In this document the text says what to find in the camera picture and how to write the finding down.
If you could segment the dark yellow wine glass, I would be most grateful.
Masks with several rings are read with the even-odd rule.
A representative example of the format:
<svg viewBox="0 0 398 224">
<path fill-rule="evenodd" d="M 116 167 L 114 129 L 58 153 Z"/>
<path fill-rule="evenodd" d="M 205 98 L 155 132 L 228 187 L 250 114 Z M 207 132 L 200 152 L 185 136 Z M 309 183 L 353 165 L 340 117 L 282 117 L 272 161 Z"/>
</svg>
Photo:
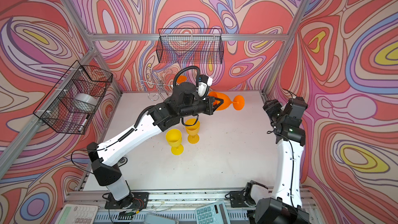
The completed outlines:
<svg viewBox="0 0 398 224">
<path fill-rule="evenodd" d="M 200 137 L 198 135 L 200 130 L 200 122 L 196 119 L 189 119 L 185 122 L 186 124 L 186 132 L 188 134 L 188 142 L 190 144 L 196 144 L 199 142 Z"/>
</svg>

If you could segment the light yellow wine glass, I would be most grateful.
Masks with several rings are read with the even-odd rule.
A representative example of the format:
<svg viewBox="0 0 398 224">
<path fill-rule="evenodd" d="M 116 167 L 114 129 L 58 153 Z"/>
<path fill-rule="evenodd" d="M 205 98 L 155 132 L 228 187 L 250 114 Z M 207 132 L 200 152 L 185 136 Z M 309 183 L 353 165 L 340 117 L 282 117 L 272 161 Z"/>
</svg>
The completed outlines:
<svg viewBox="0 0 398 224">
<path fill-rule="evenodd" d="M 178 156 L 183 153 L 182 133 L 178 129 L 171 129 L 166 134 L 166 140 L 171 146 L 172 154 Z"/>
</svg>

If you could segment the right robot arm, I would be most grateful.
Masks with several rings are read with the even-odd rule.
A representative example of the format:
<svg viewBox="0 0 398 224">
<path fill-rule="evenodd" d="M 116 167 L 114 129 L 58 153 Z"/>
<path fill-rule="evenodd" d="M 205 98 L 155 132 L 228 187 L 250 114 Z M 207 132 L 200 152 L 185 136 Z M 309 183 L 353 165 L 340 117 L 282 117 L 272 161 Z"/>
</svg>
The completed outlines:
<svg viewBox="0 0 398 224">
<path fill-rule="evenodd" d="M 277 172 L 272 193 L 256 204 L 256 224 L 308 224 L 310 215 L 303 210 L 300 193 L 301 159 L 306 144 L 306 133 L 300 127 L 308 104 L 296 96 L 281 105 L 278 100 L 267 101 L 267 113 L 276 136 L 278 153 Z"/>
</svg>

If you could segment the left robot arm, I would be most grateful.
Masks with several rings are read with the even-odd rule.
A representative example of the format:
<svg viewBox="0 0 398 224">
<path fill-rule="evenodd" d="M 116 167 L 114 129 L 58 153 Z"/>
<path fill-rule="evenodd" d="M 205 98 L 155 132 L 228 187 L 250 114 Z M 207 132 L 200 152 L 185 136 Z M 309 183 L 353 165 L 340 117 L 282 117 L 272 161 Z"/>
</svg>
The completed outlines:
<svg viewBox="0 0 398 224">
<path fill-rule="evenodd" d="M 179 123 L 187 127 L 186 117 L 193 116 L 198 122 L 200 114 L 212 115 L 223 104 L 222 99 L 208 94 L 212 81 L 197 66 L 183 68 L 173 79 L 170 97 L 143 109 L 135 123 L 114 138 L 87 146 L 96 181 L 108 189 L 119 208 L 129 208 L 134 196 L 118 161 L 139 144 Z"/>
</svg>

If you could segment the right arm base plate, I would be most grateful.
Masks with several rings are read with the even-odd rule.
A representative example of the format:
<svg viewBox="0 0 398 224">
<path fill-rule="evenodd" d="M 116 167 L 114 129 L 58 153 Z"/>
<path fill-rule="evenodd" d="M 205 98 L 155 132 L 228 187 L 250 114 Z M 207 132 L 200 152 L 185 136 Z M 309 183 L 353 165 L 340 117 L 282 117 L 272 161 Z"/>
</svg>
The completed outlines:
<svg viewBox="0 0 398 224">
<path fill-rule="evenodd" d="M 230 191 L 228 195 L 232 208 L 256 207 L 257 205 L 250 195 L 245 195 L 243 190 Z"/>
</svg>

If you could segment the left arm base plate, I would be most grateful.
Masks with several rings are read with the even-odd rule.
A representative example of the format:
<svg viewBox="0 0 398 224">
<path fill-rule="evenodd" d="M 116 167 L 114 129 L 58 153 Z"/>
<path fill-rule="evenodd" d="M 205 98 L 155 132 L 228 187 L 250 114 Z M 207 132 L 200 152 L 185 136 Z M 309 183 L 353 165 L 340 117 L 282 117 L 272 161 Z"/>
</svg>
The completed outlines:
<svg viewBox="0 0 398 224">
<path fill-rule="evenodd" d="M 148 192 L 132 192 L 130 196 L 116 201 L 113 195 L 108 192 L 102 195 L 106 200 L 105 209 L 135 209 L 142 210 L 147 207 L 149 193 Z"/>
</svg>

